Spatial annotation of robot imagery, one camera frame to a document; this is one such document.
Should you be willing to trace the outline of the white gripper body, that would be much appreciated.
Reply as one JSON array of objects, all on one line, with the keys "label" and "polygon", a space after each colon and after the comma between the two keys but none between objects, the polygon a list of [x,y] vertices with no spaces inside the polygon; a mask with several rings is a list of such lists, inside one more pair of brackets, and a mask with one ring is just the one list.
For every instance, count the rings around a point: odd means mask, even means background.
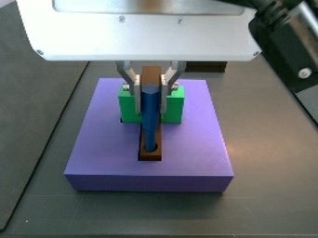
[{"label": "white gripper body", "polygon": [[16,0],[46,60],[248,61],[256,11],[218,0]]}]

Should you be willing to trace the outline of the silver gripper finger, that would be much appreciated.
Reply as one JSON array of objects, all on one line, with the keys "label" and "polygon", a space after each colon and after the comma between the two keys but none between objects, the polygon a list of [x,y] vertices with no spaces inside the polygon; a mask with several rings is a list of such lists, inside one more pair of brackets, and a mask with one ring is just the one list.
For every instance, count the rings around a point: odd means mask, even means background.
[{"label": "silver gripper finger", "polygon": [[118,60],[115,62],[117,71],[125,79],[127,85],[130,86],[130,92],[134,96],[134,108],[135,112],[141,113],[141,75],[135,73],[133,69],[133,63],[129,60]]},{"label": "silver gripper finger", "polygon": [[167,111],[167,96],[171,95],[173,87],[186,71],[186,62],[174,60],[170,63],[167,72],[161,75],[161,88],[162,88],[162,100],[161,100],[161,113]]}]

